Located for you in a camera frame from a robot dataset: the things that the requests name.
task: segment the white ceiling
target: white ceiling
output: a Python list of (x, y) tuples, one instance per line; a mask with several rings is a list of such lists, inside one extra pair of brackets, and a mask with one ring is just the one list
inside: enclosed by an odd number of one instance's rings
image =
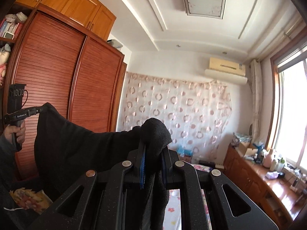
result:
[(290, 0), (226, 0), (222, 20), (187, 16), (183, 0), (100, 0), (117, 17), (112, 34), (132, 52), (186, 50), (249, 61), (300, 20)]

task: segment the white bottle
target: white bottle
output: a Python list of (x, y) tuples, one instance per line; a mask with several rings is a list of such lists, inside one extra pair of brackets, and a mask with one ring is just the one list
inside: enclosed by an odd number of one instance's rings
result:
[(278, 167), (276, 168), (276, 171), (281, 172), (284, 165), (285, 165), (285, 160), (281, 158), (281, 160), (278, 162)]
[(270, 167), (270, 171), (274, 171), (275, 170), (275, 168), (276, 168), (276, 166), (277, 166), (277, 163), (278, 163), (278, 161), (277, 161), (277, 159), (274, 159), (273, 161), (272, 161), (272, 164), (271, 164), (271, 167)]

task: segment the triangular cutout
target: triangular cutout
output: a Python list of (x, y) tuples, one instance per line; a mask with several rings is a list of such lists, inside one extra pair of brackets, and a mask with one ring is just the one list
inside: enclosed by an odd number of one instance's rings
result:
[(251, 207), (228, 184), (223, 185), (223, 190), (234, 217), (251, 211)]
[(68, 217), (73, 217), (83, 193), (84, 187), (79, 186), (69, 198), (67, 198), (58, 208), (57, 212), (59, 214), (66, 215)]

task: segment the wooden window frame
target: wooden window frame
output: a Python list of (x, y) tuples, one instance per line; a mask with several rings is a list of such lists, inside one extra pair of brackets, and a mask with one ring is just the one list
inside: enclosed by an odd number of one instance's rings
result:
[(273, 57), (271, 57), (271, 69), (272, 69), (272, 81), (273, 81), (273, 93), (272, 93), (272, 113), (271, 120), (269, 125), (269, 131), (267, 136), (267, 141), (265, 145), (266, 150), (270, 150), (274, 148), (278, 131), (279, 131), (279, 122), (281, 117), (281, 80), (279, 73), (277, 72), (277, 65), (275, 64), (276, 60), (282, 57), (285, 53), (287, 53), (290, 49), (295, 47), (304, 37), (307, 36), (307, 27), (305, 27), (297, 36), (295, 36), (285, 47), (283, 47), (280, 51), (278, 51)]

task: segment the patterned curtain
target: patterned curtain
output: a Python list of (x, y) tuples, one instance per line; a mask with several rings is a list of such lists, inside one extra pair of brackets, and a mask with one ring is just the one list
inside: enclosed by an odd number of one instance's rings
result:
[(119, 110), (119, 131), (131, 130), (155, 117), (168, 128), (172, 143), (193, 150), (193, 157), (214, 161), (231, 114), (227, 86), (212, 81), (194, 83), (126, 73)]

